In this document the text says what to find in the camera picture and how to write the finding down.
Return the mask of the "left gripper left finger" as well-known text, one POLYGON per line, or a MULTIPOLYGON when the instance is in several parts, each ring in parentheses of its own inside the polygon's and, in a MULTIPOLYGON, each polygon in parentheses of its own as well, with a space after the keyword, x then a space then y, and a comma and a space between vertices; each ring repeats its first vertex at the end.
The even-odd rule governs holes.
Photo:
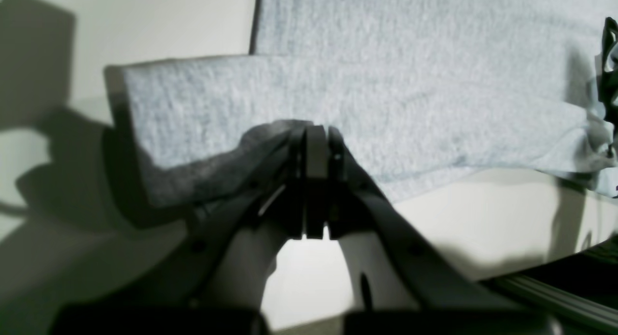
POLYGON ((259 311, 276 255, 303 234, 306 133, 292 130, 234 196, 123 289, 122 304, 259 311))

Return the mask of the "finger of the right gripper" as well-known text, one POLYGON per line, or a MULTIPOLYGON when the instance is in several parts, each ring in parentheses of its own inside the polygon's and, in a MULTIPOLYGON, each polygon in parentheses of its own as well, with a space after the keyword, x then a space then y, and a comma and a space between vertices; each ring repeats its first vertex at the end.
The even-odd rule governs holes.
POLYGON ((604 104, 604 120, 613 124, 612 152, 617 152, 618 126, 618 25, 607 17, 601 40, 601 76, 598 80, 598 99, 604 104))

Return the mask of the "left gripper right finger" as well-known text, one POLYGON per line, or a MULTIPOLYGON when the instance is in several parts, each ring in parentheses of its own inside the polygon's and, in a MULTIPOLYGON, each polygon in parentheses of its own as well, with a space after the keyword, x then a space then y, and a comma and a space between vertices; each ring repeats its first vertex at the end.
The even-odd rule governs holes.
POLYGON ((389 203, 336 128, 305 130, 305 232, 340 244, 362 307, 512 311, 514 302, 470 282, 389 203))

